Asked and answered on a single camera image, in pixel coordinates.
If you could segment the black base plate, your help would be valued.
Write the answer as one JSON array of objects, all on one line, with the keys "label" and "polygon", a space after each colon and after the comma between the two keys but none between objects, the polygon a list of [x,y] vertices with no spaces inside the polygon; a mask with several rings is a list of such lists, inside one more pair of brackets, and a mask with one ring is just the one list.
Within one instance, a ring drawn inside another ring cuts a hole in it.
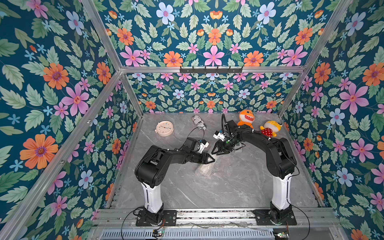
[{"label": "black base plate", "polygon": [[136,227],[174,227],[177,221],[177,211],[163,210],[154,214],[150,211],[141,210],[137,216]]},{"label": "black base plate", "polygon": [[258,226],[276,225],[276,226],[296,226],[297,221],[291,209],[286,210],[254,210],[253,214]]}]

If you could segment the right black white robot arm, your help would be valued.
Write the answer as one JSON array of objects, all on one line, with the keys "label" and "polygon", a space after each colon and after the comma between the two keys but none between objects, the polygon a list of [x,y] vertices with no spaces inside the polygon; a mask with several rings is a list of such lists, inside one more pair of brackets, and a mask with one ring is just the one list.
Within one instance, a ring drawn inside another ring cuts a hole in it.
[{"label": "right black white robot arm", "polygon": [[290,200],[291,180],[297,168],[293,149],[286,138],[277,139],[271,128],[259,131],[248,125],[239,126],[234,121],[222,120],[222,130],[216,131],[217,142],[213,155],[226,155],[238,144],[248,143],[261,149],[266,155],[266,165],[273,176],[273,197],[270,202],[269,218],[275,225],[284,224],[293,215]]}]

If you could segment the black hook rail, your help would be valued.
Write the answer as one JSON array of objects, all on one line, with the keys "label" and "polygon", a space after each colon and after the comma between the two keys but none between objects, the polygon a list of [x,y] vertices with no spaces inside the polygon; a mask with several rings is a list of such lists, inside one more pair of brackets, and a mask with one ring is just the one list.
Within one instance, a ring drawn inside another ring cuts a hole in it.
[{"label": "black hook rail", "polygon": [[180,73],[185,74],[237,74],[243,72],[243,67],[180,67]]}]

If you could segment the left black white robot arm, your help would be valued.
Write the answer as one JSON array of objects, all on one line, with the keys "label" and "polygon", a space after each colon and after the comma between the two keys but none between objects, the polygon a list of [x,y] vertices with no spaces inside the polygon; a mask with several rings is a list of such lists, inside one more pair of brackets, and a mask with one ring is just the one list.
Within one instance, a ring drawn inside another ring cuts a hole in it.
[{"label": "left black white robot arm", "polygon": [[215,159],[204,151],[207,141],[201,142],[187,138],[180,148],[163,149],[152,145],[135,168],[135,176],[144,190],[144,217],[153,225],[163,221],[164,203],[161,198],[161,183],[166,177],[170,165],[195,163],[208,165]]}]

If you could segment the orange shark plush toy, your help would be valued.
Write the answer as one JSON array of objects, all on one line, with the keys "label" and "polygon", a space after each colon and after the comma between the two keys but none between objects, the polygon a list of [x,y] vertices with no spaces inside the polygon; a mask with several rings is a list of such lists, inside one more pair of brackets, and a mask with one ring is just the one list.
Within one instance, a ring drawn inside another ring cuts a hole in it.
[{"label": "orange shark plush toy", "polygon": [[242,110],[239,113],[239,122],[237,123],[237,125],[248,126],[253,129],[254,120],[255,120],[255,116],[251,110]]}]

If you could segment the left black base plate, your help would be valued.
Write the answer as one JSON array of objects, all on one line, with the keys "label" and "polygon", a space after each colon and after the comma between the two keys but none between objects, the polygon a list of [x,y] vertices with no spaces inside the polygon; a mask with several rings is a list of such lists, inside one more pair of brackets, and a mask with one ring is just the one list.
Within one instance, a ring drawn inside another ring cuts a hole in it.
[{"label": "left black base plate", "polygon": [[141,210],[137,216],[136,227],[174,227],[177,221],[177,211],[163,210],[154,214],[150,211]]}]

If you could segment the pink round alarm clock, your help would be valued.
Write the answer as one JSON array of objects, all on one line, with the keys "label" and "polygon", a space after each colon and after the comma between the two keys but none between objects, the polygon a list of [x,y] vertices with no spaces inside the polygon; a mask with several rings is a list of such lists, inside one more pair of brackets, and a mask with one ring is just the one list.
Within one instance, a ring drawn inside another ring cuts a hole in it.
[{"label": "pink round alarm clock", "polygon": [[161,121],[156,125],[155,132],[161,137],[168,137],[174,132],[174,125],[170,121]]}]

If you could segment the aluminium front rail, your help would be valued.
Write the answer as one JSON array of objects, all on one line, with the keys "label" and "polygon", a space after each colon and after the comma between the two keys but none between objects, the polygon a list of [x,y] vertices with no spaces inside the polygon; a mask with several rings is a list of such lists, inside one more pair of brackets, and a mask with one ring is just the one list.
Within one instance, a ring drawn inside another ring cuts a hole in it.
[{"label": "aluminium front rail", "polygon": [[[177,221],[174,227],[229,227],[242,228],[331,228],[341,227],[341,222],[331,208],[293,208],[297,221],[296,226],[258,226],[254,210],[267,208],[216,208],[216,209],[170,209],[177,211]],[[136,227],[138,214],[132,214],[129,209],[100,210],[99,216],[93,222],[93,228]]]}]

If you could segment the yellow shark plush toy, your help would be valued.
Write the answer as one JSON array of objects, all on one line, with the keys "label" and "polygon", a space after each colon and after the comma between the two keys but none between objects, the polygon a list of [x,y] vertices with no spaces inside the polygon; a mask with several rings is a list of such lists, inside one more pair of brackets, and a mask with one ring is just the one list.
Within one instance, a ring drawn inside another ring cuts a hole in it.
[{"label": "yellow shark plush toy", "polygon": [[263,126],[260,126],[261,133],[269,138],[275,138],[281,130],[283,124],[276,121],[267,121]]}]

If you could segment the clear bubble wrap sheet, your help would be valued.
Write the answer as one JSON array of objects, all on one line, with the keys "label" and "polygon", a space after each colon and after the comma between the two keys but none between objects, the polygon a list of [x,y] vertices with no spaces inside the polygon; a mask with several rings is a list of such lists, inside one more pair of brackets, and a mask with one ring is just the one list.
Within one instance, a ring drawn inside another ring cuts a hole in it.
[{"label": "clear bubble wrap sheet", "polygon": [[197,169],[195,170],[195,174],[197,176],[202,176],[202,177],[209,177],[213,174],[216,166],[218,165],[218,158],[219,156],[214,154],[212,155],[213,159],[215,160],[212,163],[209,163],[207,165],[200,164]]}]

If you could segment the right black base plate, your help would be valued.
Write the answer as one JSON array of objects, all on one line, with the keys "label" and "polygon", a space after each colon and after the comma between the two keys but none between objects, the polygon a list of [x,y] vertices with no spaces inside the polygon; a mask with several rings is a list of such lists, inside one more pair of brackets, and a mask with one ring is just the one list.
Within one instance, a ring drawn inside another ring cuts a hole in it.
[{"label": "right black base plate", "polygon": [[286,210],[254,210],[253,214],[258,226],[276,225],[276,226],[296,226],[297,221],[291,209]]}]

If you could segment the silver toy car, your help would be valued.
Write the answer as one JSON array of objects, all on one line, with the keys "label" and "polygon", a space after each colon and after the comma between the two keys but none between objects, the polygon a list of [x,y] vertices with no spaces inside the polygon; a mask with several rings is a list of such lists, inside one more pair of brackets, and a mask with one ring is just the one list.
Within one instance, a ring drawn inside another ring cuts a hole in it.
[{"label": "silver toy car", "polygon": [[199,130],[201,130],[201,131],[206,130],[206,128],[207,128],[206,124],[204,123],[204,121],[199,116],[197,116],[197,115],[193,116],[192,121]]}]

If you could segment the white grey remote device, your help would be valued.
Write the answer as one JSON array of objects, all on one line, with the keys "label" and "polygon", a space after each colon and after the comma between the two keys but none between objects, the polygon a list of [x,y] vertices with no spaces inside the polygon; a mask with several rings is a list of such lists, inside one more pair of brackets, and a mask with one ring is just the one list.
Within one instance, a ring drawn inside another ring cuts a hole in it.
[{"label": "white grey remote device", "polygon": [[241,150],[242,148],[244,148],[245,144],[244,143],[237,143],[234,147],[233,147],[233,150],[234,151],[239,151]]}]

